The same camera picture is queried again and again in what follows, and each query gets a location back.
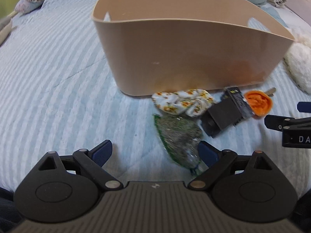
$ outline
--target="light blue striped fabric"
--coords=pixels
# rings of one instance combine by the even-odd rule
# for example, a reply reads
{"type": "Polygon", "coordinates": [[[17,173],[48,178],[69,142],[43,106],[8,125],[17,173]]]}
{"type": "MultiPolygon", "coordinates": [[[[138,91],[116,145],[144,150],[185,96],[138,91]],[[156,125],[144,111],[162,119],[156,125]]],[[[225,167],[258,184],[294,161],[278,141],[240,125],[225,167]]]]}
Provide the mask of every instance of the light blue striped fabric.
{"type": "MultiPolygon", "coordinates": [[[[0,186],[5,189],[15,190],[48,151],[72,154],[105,139],[114,145],[105,169],[124,183],[191,179],[163,149],[151,99],[126,96],[116,87],[90,19],[96,1],[46,0],[40,10],[14,19],[15,29],[0,47],[0,186]]],[[[297,89],[282,63],[263,85],[243,90],[271,87],[277,88],[272,114],[307,116],[296,104],[310,97],[297,89]]],[[[282,148],[281,133],[267,130],[263,119],[205,139],[239,154],[262,149],[299,195],[311,187],[309,150],[282,148]]]]}

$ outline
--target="striped bedsheet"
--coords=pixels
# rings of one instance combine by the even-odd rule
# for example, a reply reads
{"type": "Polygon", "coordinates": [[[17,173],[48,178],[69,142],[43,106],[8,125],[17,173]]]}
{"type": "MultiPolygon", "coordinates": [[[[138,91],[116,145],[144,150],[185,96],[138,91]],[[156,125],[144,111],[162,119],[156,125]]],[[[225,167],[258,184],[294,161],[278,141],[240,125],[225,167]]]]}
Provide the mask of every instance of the striped bedsheet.
{"type": "MultiPolygon", "coordinates": [[[[48,151],[72,154],[105,139],[114,146],[104,168],[128,180],[191,179],[173,163],[153,125],[158,111],[149,97],[120,92],[90,19],[97,0],[46,0],[40,10],[14,19],[14,30],[0,47],[0,186],[15,190],[48,151]]],[[[268,80],[244,91],[276,87],[271,114],[307,117],[296,109],[310,101],[280,63],[268,80]]],[[[212,92],[218,99],[220,92],[212,92]]],[[[238,154],[264,150],[296,188],[311,187],[309,150],[281,147],[281,133],[263,119],[250,119],[217,138],[218,149],[238,154]]]]}

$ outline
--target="orange fabric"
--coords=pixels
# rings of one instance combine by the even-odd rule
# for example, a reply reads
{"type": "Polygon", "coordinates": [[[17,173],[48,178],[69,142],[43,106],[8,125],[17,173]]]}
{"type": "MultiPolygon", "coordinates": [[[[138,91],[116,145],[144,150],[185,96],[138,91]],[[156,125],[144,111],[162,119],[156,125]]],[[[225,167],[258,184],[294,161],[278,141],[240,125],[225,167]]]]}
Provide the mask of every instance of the orange fabric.
{"type": "Polygon", "coordinates": [[[244,97],[257,116],[265,116],[272,109],[273,102],[271,98],[262,91],[248,91],[244,94],[244,97]]]}

